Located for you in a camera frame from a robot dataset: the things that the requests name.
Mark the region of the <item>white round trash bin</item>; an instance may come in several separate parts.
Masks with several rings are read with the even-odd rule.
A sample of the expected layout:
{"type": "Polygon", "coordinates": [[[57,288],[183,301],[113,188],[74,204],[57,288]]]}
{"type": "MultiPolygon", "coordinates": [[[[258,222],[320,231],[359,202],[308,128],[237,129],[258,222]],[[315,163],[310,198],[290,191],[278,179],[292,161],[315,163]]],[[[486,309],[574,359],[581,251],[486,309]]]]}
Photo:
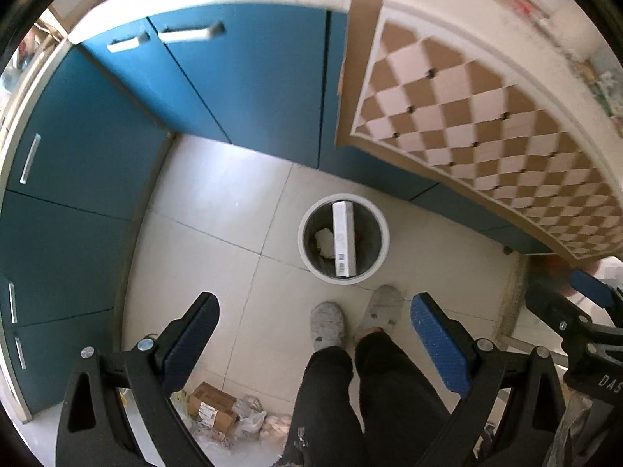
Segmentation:
{"type": "Polygon", "coordinates": [[[329,195],[313,204],[298,230],[304,265],[328,284],[359,284],[382,266],[390,249],[387,220],[372,201],[358,195],[329,195]]]}

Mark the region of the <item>blue kitchen cabinet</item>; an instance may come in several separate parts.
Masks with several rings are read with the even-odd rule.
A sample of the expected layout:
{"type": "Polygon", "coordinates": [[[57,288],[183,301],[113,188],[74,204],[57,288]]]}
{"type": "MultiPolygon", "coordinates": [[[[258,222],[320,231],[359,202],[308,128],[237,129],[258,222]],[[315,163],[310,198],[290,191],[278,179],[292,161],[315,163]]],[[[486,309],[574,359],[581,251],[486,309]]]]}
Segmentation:
{"type": "Polygon", "coordinates": [[[58,47],[14,134],[1,204],[1,321],[13,395],[57,405],[83,347],[128,348],[203,291],[221,322],[196,382],[294,401],[306,317],[355,318],[380,284],[490,334],[524,254],[544,246],[437,181],[336,147],[343,13],[228,3],[149,16],[58,47]],[[325,195],[374,201],[389,254],[360,284],[305,266],[325,195]]]}

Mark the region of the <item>brown cardboard box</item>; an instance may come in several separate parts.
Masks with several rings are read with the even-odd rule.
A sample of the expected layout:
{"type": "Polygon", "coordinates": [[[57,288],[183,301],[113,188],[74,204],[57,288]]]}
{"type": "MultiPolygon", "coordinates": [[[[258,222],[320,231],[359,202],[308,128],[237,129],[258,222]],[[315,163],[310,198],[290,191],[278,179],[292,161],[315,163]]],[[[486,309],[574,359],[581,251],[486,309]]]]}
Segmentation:
{"type": "Polygon", "coordinates": [[[238,400],[208,383],[200,383],[188,398],[188,415],[203,426],[227,434],[239,419],[234,411],[238,400]]]}

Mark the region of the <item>right black trouser leg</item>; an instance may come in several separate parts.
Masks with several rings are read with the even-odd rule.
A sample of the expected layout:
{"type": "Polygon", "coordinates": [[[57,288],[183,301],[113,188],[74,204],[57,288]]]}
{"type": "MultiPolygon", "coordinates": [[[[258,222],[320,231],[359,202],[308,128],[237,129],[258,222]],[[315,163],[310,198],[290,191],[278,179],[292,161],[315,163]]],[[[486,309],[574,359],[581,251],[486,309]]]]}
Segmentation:
{"type": "Polygon", "coordinates": [[[414,466],[448,422],[437,391],[390,335],[376,328],[357,342],[359,406],[374,466],[414,466]]]}

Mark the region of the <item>black trouser leg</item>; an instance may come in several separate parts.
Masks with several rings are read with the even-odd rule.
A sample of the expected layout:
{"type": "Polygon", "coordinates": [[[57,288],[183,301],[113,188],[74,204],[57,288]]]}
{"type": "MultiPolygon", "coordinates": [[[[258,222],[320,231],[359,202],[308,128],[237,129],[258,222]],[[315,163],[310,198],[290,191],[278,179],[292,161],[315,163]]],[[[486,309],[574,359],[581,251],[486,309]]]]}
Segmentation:
{"type": "Polygon", "coordinates": [[[414,466],[448,422],[437,391],[390,335],[376,328],[357,342],[359,406],[374,466],[414,466]]]}
{"type": "Polygon", "coordinates": [[[350,404],[353,362],[347,351],[313,353],[295,402],[278,466],[363,466],[368,458],[357,415],[350,404]]]}

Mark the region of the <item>crumpled plastic bag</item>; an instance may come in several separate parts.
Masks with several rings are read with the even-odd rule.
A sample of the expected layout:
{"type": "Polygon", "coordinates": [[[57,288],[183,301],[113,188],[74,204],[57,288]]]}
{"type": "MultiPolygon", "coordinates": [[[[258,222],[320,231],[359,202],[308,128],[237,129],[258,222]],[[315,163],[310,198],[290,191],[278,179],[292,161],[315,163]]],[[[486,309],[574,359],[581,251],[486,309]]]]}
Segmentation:
{"type": "Polygon", "coordinates": [[[244,395],[232,407],[238,417],[233,426],[232,436],[236,440],[258,440],[267,412],[258,397],[244,395]]]}

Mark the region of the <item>right grey slipper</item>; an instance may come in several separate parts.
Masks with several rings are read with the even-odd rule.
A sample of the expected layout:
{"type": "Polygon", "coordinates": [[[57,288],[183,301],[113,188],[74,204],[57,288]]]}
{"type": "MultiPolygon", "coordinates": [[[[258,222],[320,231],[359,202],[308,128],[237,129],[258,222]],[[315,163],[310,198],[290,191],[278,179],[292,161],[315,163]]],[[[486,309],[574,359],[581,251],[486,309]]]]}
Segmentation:
{"type": "Polygon", "coordinates": [[[361,339],[373,329],[380,329],[391,334],[398,323],[403,307],[401,293],[393,286],[384,284],[377,288],[368,302],[365,314],[355,333],[355,339],[361,339]]]}

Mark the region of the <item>grey slipper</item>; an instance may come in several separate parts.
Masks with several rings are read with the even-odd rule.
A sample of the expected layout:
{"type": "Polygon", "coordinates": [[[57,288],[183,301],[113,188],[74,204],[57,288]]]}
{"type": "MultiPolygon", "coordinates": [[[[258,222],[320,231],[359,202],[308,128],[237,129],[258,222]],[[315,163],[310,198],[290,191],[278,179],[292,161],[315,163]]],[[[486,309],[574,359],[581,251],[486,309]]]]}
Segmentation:
{"type": "Polygon", "coordinates": [[[355,333],[355,339],[361,339],[373,329],[380,329],[391,334],[398,323],[403,307],[401,293],[393,286],[384,284],[377,288],[368,302],[365,314],[355,333]]]}
{"type": "Polygon", "coordinates": [[[347,324],[342,309],[335,302],[322,302],[311,311],[310,335],[313,349],[343,348],[347,324]]]}

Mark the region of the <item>left black trouser leg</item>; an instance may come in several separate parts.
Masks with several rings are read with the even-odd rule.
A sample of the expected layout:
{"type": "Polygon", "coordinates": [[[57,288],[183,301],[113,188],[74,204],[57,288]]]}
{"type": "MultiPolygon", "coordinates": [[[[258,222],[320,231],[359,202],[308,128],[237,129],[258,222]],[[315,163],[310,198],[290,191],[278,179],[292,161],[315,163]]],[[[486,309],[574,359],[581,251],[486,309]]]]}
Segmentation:
{"type": "Polygon", "coordinates": [[[347,351],[313,353],[295,402],[278,466],[363,466],[368,458],[357,415],[350,404],[353,362],[347,351]]]}

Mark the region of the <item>left grey slipper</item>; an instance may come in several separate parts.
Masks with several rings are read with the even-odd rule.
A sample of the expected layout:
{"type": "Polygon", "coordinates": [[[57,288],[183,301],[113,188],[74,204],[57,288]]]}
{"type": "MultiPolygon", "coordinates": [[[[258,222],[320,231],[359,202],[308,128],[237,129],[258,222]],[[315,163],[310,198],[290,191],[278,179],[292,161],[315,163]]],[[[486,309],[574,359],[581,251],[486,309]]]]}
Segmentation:
{"type": "Polygon", "coordinates": [[[313,349],[343,348],[347,324],[342,309],[335,302],[322,302],[311,311],[310,335],[313,349]]]}

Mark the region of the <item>long white box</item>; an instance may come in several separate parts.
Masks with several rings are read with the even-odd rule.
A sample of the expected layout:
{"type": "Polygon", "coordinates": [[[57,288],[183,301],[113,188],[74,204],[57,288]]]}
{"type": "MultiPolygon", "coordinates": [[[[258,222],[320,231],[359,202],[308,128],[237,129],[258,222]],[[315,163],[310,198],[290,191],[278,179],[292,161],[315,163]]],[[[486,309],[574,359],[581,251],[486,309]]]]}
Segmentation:
{"type": "Polygon", "coordinates": [[[332,204],[336,275],[350,278],[357,274],[354,206],[340,200],[332,204]]]}

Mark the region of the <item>checkered table mat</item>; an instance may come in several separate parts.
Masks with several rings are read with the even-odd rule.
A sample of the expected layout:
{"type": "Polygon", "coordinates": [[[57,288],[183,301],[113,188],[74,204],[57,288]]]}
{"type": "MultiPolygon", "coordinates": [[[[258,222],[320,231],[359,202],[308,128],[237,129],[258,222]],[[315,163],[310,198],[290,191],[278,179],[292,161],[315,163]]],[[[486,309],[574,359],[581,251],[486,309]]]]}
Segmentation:
{"type": "Polygon", "coordinates": [[[498,0],[350,0],[336,135],[573,262],[622,253],[622,136],[498,0]]]}

